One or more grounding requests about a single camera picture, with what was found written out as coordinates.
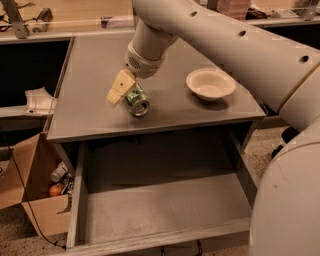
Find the green can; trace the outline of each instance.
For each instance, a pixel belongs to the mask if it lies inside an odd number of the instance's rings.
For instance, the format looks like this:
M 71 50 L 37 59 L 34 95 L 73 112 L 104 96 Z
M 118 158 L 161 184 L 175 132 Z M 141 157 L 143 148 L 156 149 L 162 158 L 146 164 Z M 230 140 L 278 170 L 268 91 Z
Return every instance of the green can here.
M 126 96 L 126 102 L 129 112 L 134 116 L 145 115 L 150 107 L 148 97 L 138 82 L 135 89 Z

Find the speckled floor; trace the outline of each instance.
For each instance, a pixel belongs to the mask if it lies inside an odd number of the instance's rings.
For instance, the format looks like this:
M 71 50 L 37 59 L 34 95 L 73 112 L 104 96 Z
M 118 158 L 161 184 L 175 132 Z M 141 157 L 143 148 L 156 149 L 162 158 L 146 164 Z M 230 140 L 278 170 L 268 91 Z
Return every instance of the speckled floor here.
M 245 152 L 258 181 L 271 160 L 272 151 L 283 144 L 281 133 L 285 128 L 283 122 L 271 118 L 259 123 L 252 134 Z M 0 210 L 0 227 L 0 255 L 43 256 L 64 251 L 36 235 L 21 206 Z M 64 245 L 66 237 L 67 234 L 61 234 L 49 237 L 49 240 L 59 241 L 59 244 Z M 216 251 L 206 251 L 203 248 L 203 256 L 246 256 L 247 249 L 246 245 Z

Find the white bowl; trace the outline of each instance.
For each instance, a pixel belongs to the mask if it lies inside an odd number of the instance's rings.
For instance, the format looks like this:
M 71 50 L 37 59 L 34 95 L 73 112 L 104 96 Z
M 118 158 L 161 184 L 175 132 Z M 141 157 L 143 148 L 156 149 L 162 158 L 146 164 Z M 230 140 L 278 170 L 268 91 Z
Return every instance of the white bowl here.
M 230 95 L 236 89 L 235 80 L 226 72 L 202 68 L 191 72 L 187 79 L 189 89 L 206 101 L 215 101 Z

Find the drawer handle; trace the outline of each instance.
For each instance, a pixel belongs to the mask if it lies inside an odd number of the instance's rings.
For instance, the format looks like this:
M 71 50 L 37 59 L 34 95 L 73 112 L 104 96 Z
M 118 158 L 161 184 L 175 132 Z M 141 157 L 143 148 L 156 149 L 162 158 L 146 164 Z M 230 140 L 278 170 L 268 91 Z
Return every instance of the drawer handle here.
M 202 256 L 202 246 L 200 241 L 197 241 L 197 245 L 198 245 L 198 253 L 194 256 Z M 164 250 L 164 248 L 161 248 L 161 256 L 166 256 L 166 251 Z

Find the cardboard box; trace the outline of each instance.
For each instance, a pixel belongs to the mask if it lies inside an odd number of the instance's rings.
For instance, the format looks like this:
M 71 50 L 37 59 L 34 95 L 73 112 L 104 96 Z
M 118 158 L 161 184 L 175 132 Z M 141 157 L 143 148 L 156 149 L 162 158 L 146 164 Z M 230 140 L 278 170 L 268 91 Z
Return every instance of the cardboard box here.
M 0 209 L 21 203 L 38 235 L 40 231 L 35 218 L 45 236 L 67 232 L 70 221 L 68 195 L 49 197 L 49 189 L 53 185 L 50 174 L 61 159 L 46 141 L 45 135 L 38 134 L 18 143 L 13 150 L 13 156 L 26 191 L 11 157 L 4 177 L 0 180 Z

